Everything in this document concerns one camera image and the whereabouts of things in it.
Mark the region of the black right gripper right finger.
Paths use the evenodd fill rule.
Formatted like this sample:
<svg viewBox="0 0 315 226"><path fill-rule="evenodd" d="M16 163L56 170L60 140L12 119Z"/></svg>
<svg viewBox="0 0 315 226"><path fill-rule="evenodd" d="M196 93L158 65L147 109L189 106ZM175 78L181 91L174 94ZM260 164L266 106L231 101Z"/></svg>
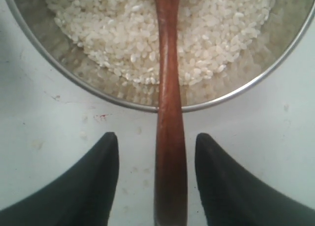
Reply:
<svg viewBox="0 0 315 226"><path fill-rule="evenodd" d="M195 173L209 226L313 226L315 211L268 186L207 133L195 144Z"/></svg>

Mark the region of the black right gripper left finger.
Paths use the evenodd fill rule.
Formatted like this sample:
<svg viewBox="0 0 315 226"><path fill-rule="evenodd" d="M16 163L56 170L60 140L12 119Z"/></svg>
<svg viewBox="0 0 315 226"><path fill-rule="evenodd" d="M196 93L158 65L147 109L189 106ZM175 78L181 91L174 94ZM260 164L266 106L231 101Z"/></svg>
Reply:
<svg viewBox="0 0 315 226"><path fill-rule="evenodd" d="M119 176L118 140L100 140L68 171L1 210L2 226L106 226Z"/></svg>

